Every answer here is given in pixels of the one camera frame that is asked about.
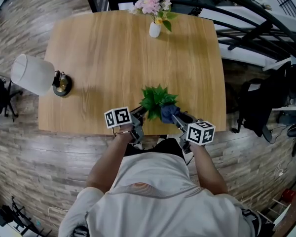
black and white cube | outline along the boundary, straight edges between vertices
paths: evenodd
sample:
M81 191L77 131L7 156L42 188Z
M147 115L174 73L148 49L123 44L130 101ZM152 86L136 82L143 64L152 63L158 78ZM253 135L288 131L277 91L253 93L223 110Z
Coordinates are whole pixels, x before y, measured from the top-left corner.
M188 124L186 140L197 145L211 143L214 139L215 126L208 121Z
M104 117L108 128L132 123L128 107L111 109L104 113Z

wooden floor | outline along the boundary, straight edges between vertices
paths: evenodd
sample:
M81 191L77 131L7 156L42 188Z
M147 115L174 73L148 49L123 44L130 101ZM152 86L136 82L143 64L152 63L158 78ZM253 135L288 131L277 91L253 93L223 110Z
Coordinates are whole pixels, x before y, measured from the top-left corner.
M86 0L9 0L0 13L0 71L9 72L15 57L23 52L43 58L54 22L85 12L89 12ZM226 82L235 88L247 79L267 76L230 62L224 62L224 73ZM34 222L53 229L52 236L57 236L57 229L48 220L48 208L70 208L112 136L39 131L38 97L25 91L13 104L19 118L13 123L0 117L0 201L10 204L15 196ZM277 126L276 114L269 128ZM237 113L228 115L228 127L235 125L236 117ZM230 194L253 209L261 211L272 205L272 198L279 198L296 180L296 157L291 157L294 140L282 129L274 131L274 137L280 135L274 144L243 128L239 134L219 132L207 146ZM152 147L156 140L155 136L146 137L144 147ZM287 172L274 176L280 162ZM197 183L194 162L189 169ZM64 213L52 209L50 216L58 226Z

white vase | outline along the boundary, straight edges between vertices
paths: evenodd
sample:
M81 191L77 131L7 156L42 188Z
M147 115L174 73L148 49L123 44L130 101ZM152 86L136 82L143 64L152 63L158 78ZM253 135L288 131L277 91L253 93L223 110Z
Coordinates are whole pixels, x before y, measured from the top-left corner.
M149 35L153 38L156 38L159 36L161 31L161 25L157 25L154 22L152 22L150 24L150 28L149 28Z

yellow flower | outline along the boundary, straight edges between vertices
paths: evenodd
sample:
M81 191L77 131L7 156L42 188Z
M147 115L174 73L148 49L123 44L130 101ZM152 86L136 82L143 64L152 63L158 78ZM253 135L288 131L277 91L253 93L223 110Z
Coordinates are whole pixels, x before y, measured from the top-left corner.
M157 25L161 25L162 24L162 18L156 18L154 20L154 23L157 24Z

person's right arm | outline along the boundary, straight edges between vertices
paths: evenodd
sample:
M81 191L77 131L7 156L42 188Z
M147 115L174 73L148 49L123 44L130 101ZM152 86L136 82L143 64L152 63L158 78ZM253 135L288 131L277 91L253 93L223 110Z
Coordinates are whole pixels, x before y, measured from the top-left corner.
M226 182L215 168L212 158L207 150L197 144L191 143L190 149L194 153L195 165L200 185L214 195L227 194Z

